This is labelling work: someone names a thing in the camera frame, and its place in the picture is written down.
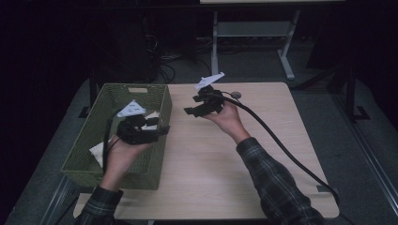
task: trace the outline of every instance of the table leg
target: table leg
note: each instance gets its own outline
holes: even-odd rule
[[[299,20],[300,11],[297,10],[293,15],[292,22],[290,23],[289,30],[286,36],[286,42],[281,50],[278,50],[278,56],[281,60],[284,73],[288,80],[295,80],[295,75],[293,74],[293,70],[290,67],[289,61],[287,60],[287,52],[289,51],[290,43],[292,42],[293,35],[295,34],[296,25]]]

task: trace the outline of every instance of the metal stand leg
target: metal stand leg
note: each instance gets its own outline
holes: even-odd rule
[[[217,58],[217,11],[215,11],[213,22],[213,52],[211,53],[211,75],[219,73],[219,59]]]
[[[290,67],[289,61],[287,60],[286,56],[290,47],[290,43],[292,42],[293,35],[295,34],[296,25],[299,20],[299,13],[300,13],[299,10],[295,12],[293,20],[290,23],[288,34],[286,36],[286,43],[284,44],[281,50],[278,50],[278,56],[281,60],[284,73],[286,74],[288,80],[295,80],[295,75],[293,74],[292,68]]]

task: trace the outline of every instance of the cord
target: cord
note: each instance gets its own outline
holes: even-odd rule
[[[318,182],[319,184],[321,184],[322,186],[324,186],[325,188],[327,188],[331,194],[334,197],[334,200],[336,201],[337,204],[340,203],[340,199],[338,194],[336,193],[336,191],[333,190],[333,188],[331,188],[328,184],[326,184],[324,181],[322,181],[319,177],[317,177],[313,172],[311,172],[310,170],[308,170],[304,165],[302,165],[288,150],[287,148],[283,145],[283,143],[278,139],[278,137],[273,133],[273,131],[267,126],[267,124],[256,114],[254,113],[249,107],[235,101],[232,100],[231,98],[228,97],[223,97],[223,96],[217,96],[217,95],[213,95],[213,94],[206,94],[206,96],[210,96],[210,97],[216,97],[216,98],[221,98],[225,101],[229,101],[233,104],[235,104],[236,106],[238,106],[239,108],[245,110],[247,113],[249,113],[252,117],[254,117],[255,120],[257,120],[258,123],[261,124],[261,126],[263,126],[263,128],[269,133],[269,135],[272,137],[272,139],[281,147],[281,149],[284,151],[284,153],[293,161],[296,163],[296,165],[298,165],[303,171],[305,171],[307,174],[309,174],[316,182]]]

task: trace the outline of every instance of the gray carpet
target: gray carpet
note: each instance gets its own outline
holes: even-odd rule
[[[319,72],[305,68],[311,46],[300,42],[292,46],[288,57],[293,70],[297,72],[297,78],[293,82],[288,81],[283,75],[282,66],[275,52],[278,43],[266,43],[262,51],[221,54],[220,69],[226,74],[221,82],[285,82],[289,86],[303,83]],[[199,58],[209,65],[208,53],[199,55]],[[168,65],[176,70],[174,83],[197,83],[200,77],[208,75],[207,67],[201,62],[178,60]],[[376,182],[352,133],[351,125],[344,119],[344,114],[336,102],[335,98],[339,96],[332,96],[325,91],[327,82],[328,79],[325,79],[305,91],[293,91],[292,95],[324,173],[330,185],[341,193],[340,210],[358,225],[398,224],[398,218]],[[161,76],[155,83],[162,83]],[[356,126],[375,150],[392,183],[397,186],[397,132],[375,105],[369,90],[360,82],[358,82],[356,103],[363,106],[372,118],[359,121]],[[48,221],[47,224],[55,224],[64,212],[66,214],[59,224],[70,224],[73,221],[71,215],[73,201],[80,191],[89,191],[89,189],[63,180],[60,169],[83,125],[84,119],[79,118],[79,114],[82,108],[88,105],[88,83],[85,82],[70,103],[63,122],[7,224],[36,225],[42,220]],[[69,188],[63,191],[64,195],[54,196],[61,182],[68,184]],[[330,219],[329,224],[348,223],[337,217]]]

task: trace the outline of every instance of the black device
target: black device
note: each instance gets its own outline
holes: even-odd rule
[[[116,135],[129,144],[154,143],[159,137],[169,133],[170,126],[164,126],[154,130],[143,130],[142,127],[155,126],[159,123],[159,117],[145,119],[142,114],[126,117],[117,126]]]
[[[193,114],[195,117],[207,115],[213,112],[222,111],[222,92],[215,90],[211,85],[203,87],[199,90],[198,95],[193,97],[195,102],[203,101],[202,105],[196,107],[184,108],[185,113]]]

